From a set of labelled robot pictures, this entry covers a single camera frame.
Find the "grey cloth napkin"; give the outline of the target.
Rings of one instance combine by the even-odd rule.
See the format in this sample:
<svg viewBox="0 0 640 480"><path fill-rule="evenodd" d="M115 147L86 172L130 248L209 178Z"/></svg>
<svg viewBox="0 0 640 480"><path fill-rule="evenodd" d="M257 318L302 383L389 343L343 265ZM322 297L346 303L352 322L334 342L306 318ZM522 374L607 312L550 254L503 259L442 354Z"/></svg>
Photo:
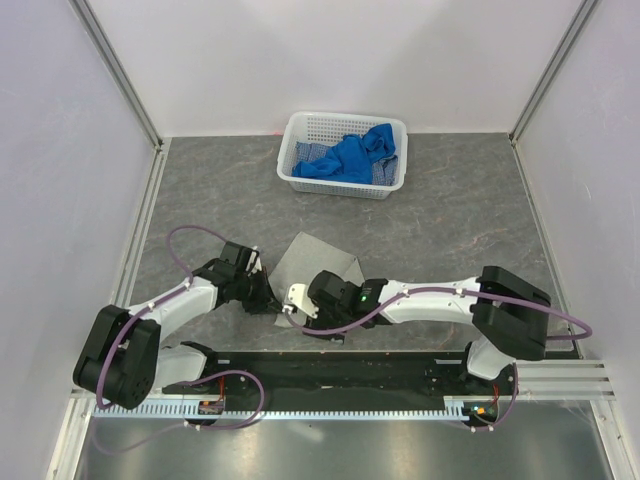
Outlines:
<svg viewBox="0 0 640 480"><path fill-rule="evenodd" d="M300 232L291 242L269 275L269 282L276 298L284 303L292 284L309 285L323 270L358 286L364 282L360 263L355 255L304 232Z"/></svg>

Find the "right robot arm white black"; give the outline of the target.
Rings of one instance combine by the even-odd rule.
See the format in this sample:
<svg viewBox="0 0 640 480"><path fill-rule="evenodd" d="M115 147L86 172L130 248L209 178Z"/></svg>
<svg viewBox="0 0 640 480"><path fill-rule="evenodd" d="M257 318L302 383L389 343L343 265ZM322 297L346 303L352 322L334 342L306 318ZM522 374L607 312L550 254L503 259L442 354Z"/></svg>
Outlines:
<svg viewBox="0 0 640 480"><path fill-rule="evenodd" d="M305 288L305 326L317 337L341 337L351 324L363 328L410 322L474 327L458 381L467 392L483 392L516 360L545 357L550 296L506 269L486 266L477 277L448 283L411 284L369 279L357 285L324 270Z"/></svg>

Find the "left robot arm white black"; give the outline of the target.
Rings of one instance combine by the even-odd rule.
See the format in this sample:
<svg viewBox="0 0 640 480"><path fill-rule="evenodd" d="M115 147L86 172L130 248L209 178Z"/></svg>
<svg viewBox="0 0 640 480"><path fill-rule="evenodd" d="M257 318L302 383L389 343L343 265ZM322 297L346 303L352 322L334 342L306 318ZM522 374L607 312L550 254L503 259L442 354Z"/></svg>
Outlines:
<svg viewBox="0 0 640 480"><path fill-rule="evenodd" d="M138 407L149 392L186 382L208 393L219 369L195 344L163 353L161 343L191 320L230 302L250 315L276 313L281 305L269 284L257 249L234 242L220 256L194 271L169 291L127 308L107 305L97 314L72 379L92 392L104 407Z"/></svg>

